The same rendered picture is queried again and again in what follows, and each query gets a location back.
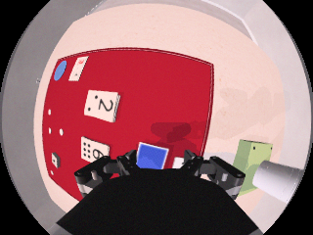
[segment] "blue square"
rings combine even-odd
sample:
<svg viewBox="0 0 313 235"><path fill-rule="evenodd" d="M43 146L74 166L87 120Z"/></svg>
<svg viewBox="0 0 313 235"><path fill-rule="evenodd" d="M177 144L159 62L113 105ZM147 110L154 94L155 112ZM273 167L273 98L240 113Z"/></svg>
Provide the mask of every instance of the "blue square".
<svg viewBox="0 0 313 235"><path fill-rule="evenodd" d="M137 166L139 168L163 169L168 149L139 143Z"/></svg>

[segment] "white cylinder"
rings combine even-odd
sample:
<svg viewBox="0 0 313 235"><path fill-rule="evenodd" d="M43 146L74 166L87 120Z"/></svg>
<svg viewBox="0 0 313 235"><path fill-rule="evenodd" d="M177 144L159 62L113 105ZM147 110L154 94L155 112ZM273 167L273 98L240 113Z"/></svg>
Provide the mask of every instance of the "white cylinder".
<svg viewBox="0 0 313 235"><path fill-rule="evenodd" d="M264 161L257 169L252 183L269 195L288 203L300 182L303 171Z"/></svg>

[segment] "blue circle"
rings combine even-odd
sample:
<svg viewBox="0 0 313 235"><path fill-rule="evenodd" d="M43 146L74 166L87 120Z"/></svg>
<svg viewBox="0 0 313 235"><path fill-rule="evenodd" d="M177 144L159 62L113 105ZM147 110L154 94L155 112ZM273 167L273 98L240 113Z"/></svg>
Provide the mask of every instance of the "blue circle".
<svg viewBox="0 0 313 235"><path fill-rule="evenodd" d="M67 61L62 61L56 69L55 80L59 80L62 77L63 73L65 73L66 68L67 68Z"/></svg>

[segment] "green box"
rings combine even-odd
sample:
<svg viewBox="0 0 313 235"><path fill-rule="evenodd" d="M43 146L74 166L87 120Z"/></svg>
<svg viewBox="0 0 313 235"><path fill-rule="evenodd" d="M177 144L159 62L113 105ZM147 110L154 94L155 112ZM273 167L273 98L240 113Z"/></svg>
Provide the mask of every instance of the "green box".
<svg viewBox="0 0 313 235"><path fill-rule="evenodd" d="M271 158L273 144L240 140L233 166L246 174L242 189L238 196L256 189L252 184L257 168L263 161Z"/></svg>

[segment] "red mat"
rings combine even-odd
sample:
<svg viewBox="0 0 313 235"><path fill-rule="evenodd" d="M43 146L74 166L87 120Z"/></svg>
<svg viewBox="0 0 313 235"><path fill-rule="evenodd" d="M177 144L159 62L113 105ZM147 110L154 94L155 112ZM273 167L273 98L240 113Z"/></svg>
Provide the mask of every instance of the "red mat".
<svg viewBox="0 0 313 235"><path fill-rule="evenodd" d="M68 81L77 58L85 56L89 58L79 80ZM63 61L66 70L55 80ZM118 92L115 122L84 115L88 90ZM51 75L43 114L49 175L72 197L82 199L73 175L89 164L81 159L82 136L109 145L112 159L137 150L139 142L168 148L164 168L172 168L174 158L183 157L186 149L202 155L212 98L213 64L189 56L116 48L61 58ZM60 157L59 168L52 164L52 153Z"/></svg>

